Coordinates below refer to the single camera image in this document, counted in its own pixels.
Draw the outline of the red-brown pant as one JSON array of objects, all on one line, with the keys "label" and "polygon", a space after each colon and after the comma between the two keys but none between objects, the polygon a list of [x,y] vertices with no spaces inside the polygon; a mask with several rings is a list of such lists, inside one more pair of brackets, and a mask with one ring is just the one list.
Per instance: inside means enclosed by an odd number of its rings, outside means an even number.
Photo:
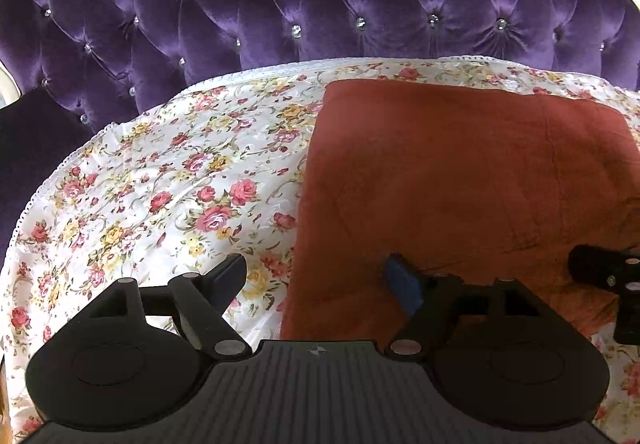
[{"label": "red-brown pant", "polygon": [[500,90],[326,87],[298,205],[281,334],[387,343],[406,323],[393,253],[471,284],[517,279],[582,334],[613,294],[570,278],[579,244],[639,244],[639,151],[608,106]]}]

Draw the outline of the white floral bed sheet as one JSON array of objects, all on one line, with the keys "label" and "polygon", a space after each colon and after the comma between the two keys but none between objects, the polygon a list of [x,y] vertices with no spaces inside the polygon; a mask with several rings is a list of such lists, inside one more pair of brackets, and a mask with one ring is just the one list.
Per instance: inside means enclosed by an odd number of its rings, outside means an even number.
[{"label": "white floral bed sheet", "polygon": [[361,78],[591,99],[639,126],[637,92],[484,56],[261,68],[205,80],[107,126],[55,160],[10,226],[1,275],[3,442],[21,442],[41,424],[25,386],[32,354],[115,279],[163,285],[241,253],[247,282],[224,317],[250,344],[277,337],[324,89]]}]

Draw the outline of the purple tufted velvet headboard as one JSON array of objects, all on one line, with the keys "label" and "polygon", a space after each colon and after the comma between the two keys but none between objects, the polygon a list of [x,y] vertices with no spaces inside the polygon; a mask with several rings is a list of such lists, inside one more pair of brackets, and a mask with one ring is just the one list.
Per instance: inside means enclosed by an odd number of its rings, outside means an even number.
[{"label": "purple tufted velvet headboard", "polygon": [[61,160],[197,82],[332,58],[492,56],[639,86],[632,0],[1,0],[1,238]]}]

